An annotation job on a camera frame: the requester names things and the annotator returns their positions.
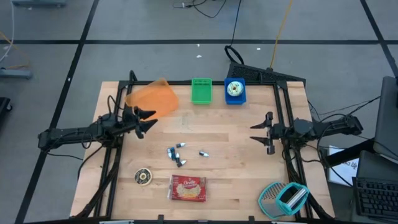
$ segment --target white cable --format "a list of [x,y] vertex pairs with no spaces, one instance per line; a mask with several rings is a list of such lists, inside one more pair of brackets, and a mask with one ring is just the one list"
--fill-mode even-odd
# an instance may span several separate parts
[[6,53],[1,57],[0,62],[7,56],[8,52],[11,50],[12,45],[14,43],[14,29],[15,29],[15,21],[14,21],[14,4],[12,3],[12,0],[10,0],[11,4],[11,19],[12,19],[12,35],[11,35],[11,44],[8,47]]

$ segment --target red and white package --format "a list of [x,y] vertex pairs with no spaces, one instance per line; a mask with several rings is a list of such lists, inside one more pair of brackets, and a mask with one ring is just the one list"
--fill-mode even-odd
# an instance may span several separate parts
[[205,202],[206,177],[172,175],[170,179],[169,199]]

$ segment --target white paper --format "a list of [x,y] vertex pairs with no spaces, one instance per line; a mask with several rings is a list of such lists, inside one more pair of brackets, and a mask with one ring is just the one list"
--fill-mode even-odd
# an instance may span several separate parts
[[[342,149],[339,149],[338,147],[335,146],[329,146],[329,155],[332,155],[336,152],[340,152]],[[352,161],[344,162],[340,165],[334,166],[334,170],[342,177],[344,178],[347,182],[349,182],[351,185],[353,184],[353,177],[356,177],[356,169],[358,168],[358,162],[359,159],[353,159]],[[345,186],[348,186],[340,177],[338,177],[331,168],[328,170],[329,172],[329,181],[336,183],[336,184],[342,184]]]

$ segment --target yellow cable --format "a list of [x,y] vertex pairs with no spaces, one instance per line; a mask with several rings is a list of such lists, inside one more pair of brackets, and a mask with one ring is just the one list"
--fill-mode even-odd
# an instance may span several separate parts
[[26,58],[26,60],[27,60],[27,63],[26,63],[26,64],[10,66],[10,67],[8,67],[7,69],[15,69],[15,68],[29,67],[29,64],[30,64],[29,56],[28,56],[25,52],[23,52],[23,51],[21,51],[19,48],[17,48],[17,46],[15,46],[15,45],[11,42],[11,40],[9,40],[9,39],[6,37],[6,35],[4,35],[1,31],[0,31],[0,35],[3,37],[4,40],[6,40],[9,44],[11,44],[12,47],[14,47],[16,50],[18,50],[18,51]]
[[282,24],[280,25],[280,28],[279,28],[278,35],[276,36],[275,45],[274,45],[274,53],[272,54],[271,64],[269,65],[270,68],[272,68],[272,65],[274,64],[274,58],[275,58],[275,54],[276,54],[276,48],[278,46],[278,40],[279,40],[280,34],[282,33],[282,29],[284,28],[286,18],[287,18],[287,15],[289,14],[290,8],[292,7],[292,4],[293,4],[293,0],[290,0],[289,6],[287,6],[287,9],[285,12],[284,20],[282,21]]

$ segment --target orange plastic container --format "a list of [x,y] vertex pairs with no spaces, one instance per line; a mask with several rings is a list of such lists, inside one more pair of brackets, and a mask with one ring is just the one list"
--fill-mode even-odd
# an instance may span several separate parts
[[156,111],[148,120],[157,119],[178,108],[178,97],[164,78],[128,94],[125,100],[128,106]]

